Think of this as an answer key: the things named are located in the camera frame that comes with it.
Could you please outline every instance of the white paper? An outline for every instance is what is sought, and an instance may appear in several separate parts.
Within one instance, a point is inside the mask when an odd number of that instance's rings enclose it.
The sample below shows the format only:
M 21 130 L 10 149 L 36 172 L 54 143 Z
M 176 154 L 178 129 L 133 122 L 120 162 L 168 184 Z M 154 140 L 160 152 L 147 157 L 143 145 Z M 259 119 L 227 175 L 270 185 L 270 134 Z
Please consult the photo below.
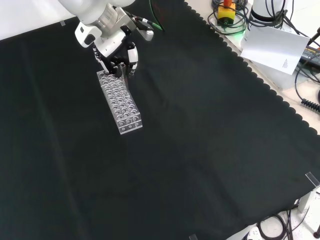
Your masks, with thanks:
M 309 38 L 273 27 L 252 27 L 241 57 L 292 74 Z

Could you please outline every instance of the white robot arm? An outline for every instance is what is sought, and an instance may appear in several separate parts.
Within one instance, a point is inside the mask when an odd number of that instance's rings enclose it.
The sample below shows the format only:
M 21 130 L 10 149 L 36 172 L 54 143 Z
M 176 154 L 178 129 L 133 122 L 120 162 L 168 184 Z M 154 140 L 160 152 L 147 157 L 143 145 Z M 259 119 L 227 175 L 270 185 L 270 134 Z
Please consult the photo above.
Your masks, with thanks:
M 136 22 L 121 7 L 135 0 L 58 0 L 80 23 L 75 36 L 82 47 L 93 44 L 95 57 L 108 74 L 116 74 L 119 64 L 125 64 L 133 74 L 138 65 L 138 51 L 128 36 L 136 28 Z M 151 41 L 154 32 L 151 27 L 138 29 L 141 35 Z M 115 57 L 125 47 L 128 57 Z

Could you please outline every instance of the black fabric tablecloth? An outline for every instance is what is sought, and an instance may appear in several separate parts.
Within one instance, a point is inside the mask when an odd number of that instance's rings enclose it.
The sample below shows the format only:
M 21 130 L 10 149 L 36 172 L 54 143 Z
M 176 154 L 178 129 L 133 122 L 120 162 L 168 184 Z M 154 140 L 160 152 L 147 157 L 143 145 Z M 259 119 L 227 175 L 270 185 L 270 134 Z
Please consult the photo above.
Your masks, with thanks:
M 0 235 L 224 240 L 320 178 L 316 132 L 182 0 L 132 35 L 143 128 L 120 135 L 76 19 L 0 43 Z M 127 10 L 153 20 L 147 0 Z

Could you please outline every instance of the white wall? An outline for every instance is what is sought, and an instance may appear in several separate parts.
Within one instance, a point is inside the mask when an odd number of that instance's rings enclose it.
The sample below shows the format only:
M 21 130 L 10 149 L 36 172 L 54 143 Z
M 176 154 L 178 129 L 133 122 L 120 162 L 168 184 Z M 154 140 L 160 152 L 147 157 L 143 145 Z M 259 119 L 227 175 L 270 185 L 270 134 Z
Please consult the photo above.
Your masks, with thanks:
M 292 23 L 296 29 L 310 38 L 313 37 L 320 27 L 320 0 L 294 0 Z
M 0 40 L 71 17 L 58 0 L 0 0 Z

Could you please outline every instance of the green cable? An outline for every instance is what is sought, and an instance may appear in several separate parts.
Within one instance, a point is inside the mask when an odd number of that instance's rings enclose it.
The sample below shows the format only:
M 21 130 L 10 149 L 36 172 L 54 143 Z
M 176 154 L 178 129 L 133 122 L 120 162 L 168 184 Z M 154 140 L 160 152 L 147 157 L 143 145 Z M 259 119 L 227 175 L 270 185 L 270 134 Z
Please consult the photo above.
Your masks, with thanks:
M 151 0 L 149 0 L 149 5 L 150 5 L 150 9 L 151 9 L 152 15 L 153 15 L 154 19 L 157 22 L 157 24 L 153 23 L 152 25 L 155 26 L 157 29 L 160 29 L 160 30 L 162 30 L 164 32 L 165 30 L 162 27 L 161 23 L 158 21 L 158 18 L 156 16 L 155 12 L 154 12 L 154 8 L 152 7 Z
M 163 31 L 163 29 L 156 23 L 152 23 L 152 26 L 156 27 L 157 29 L 160 29 L 161 31 Z

